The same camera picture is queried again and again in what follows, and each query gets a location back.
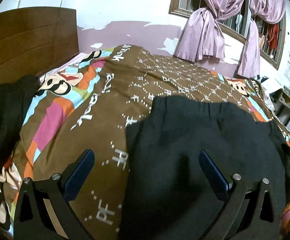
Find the black winter jacket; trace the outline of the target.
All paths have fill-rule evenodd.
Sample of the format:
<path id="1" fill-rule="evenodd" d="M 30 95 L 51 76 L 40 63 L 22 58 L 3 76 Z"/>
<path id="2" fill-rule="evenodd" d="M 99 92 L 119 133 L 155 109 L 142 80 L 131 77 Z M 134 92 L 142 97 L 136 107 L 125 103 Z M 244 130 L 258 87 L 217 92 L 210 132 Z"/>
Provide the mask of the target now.
<path id="1" fill-rule="evenodd" d="M 278 212 L 290 201 L 285 139 L 274 121 L 255 121 L 233 103 L 157 97 L 150 115 L 127 127 L 129 176 L 119 239 L 199 239 L 221 210 L 200 165 L 206 151 L 221 170 L 267 178 Z"/>

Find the wooden desk shelf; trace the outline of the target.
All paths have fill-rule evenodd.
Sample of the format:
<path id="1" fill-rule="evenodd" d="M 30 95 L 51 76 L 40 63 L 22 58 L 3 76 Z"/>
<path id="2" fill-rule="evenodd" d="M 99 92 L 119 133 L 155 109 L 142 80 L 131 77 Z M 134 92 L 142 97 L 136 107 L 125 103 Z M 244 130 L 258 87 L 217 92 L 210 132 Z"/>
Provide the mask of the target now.
<path id="1" fill-rule="evenodd" d="M 276 117 L 283 125 L 287 126 L 290 122 L 290 89 L 284 86 L 273 92 L 271 99 Z"/>

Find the dark green jacket pile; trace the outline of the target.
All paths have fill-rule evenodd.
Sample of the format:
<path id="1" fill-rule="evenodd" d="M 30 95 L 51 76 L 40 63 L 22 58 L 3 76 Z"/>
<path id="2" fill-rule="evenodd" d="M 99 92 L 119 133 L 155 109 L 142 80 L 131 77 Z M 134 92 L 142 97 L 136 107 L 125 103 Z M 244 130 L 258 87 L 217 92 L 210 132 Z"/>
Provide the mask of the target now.
<path id="1" fill-rule="evenodd" d="M 0 172 L 19 141 L 26 113 L 39 87 L 39 77 L 35 75 L 0 84 Z"/>

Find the colourful cartoon bed quilt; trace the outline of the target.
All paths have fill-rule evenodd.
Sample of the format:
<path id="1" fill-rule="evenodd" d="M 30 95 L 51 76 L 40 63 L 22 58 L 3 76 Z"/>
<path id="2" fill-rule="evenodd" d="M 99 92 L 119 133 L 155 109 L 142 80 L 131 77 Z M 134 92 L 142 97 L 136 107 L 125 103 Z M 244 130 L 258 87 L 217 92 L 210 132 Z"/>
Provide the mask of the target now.
<path id="1" fill-rule="evenodd" d="M 8 239 L 22 179 L 62 172 L 87 148 L 95 166 L 70 204 L 93 237 L 116 239 L 128 178 L 125 128 L 147 117 L 158 96 L 229 102 L 254 120 L 277 121 L 259 82 L 128 44 L 81 53 L 41 81 L 0 174 L 0 233 Z"/>

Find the red hanging garment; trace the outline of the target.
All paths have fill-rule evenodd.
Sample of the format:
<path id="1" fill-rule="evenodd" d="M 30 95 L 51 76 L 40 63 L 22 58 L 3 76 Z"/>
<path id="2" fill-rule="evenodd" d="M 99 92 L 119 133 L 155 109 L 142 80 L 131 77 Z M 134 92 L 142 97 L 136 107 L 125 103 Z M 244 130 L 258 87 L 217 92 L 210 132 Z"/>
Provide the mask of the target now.
<path id="1" fill-rule="evenodd" d="M 279 32 L 280 27 L 278 23 L 268 25 L 267 42 L 270 50 L 277 50 Z"/>

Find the left pink curtain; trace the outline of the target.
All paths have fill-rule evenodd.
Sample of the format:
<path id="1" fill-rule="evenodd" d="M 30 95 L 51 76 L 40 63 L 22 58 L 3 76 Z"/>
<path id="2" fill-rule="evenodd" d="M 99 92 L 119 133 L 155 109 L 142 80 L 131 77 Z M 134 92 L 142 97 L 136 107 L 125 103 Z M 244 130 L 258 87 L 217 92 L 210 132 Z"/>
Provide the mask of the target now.
<path id="1" fill-rule="evenodd" d="M 244 0 L 204 1 L 207 6 L 194 11 L 186 23 L 175 50 L 180 59 L 198 62 L 205 57 L 225 57 L 225 39 L 218 21 L 238 14 Z"/>

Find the pink curtain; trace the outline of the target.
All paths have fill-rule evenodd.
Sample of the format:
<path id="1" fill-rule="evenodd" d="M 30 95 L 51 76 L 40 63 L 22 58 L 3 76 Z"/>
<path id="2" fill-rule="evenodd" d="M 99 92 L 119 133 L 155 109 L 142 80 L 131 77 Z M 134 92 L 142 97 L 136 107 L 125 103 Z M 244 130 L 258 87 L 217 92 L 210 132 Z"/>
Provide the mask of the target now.
<path id="1" fill-rule="evenodd" d="M 175 50 L 180 59 L 198 62 L 205 57 L 225 57 L 225 39 L 218 21 L 238 14 L 244 0 L 204 1 L 207 6 L 194 11 L 186 23 Z"/>
<path id="2" fill-rule="evenodd" d="M 242 49 L 238 75 L 253 78 L 260 74 L 260 51 L 265 34 L 261 24 L 277 25 L 285 15 L 286 0 L 249 0 L 251 20 Z"/>

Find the right pink curtain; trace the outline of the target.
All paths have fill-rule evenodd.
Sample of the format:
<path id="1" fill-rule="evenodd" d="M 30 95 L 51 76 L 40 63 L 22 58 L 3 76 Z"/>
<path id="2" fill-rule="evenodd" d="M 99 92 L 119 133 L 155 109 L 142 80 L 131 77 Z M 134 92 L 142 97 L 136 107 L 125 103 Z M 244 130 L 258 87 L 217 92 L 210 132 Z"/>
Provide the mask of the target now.
<path id="1" fill-rule="evenodd" d="M 261 24 L 277 25 L 285 15 L 286 0 L 249 0 L 251 20 L 242 49 L 238 75 L 253 78 L 260 74 L 260 51 L 265 34 Z"/>

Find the brown wooden headboard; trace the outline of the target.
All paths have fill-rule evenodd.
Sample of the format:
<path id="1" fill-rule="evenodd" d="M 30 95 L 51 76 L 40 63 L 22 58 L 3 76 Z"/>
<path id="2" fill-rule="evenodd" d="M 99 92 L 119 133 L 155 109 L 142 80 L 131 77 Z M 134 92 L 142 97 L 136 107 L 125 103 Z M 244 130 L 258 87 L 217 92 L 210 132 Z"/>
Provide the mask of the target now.
<path id="1" fill-rule="evenodd" d="M 0 84 L 59 67 L 78 53 L 76 10 L 29 7 L 0 13 Z"/>

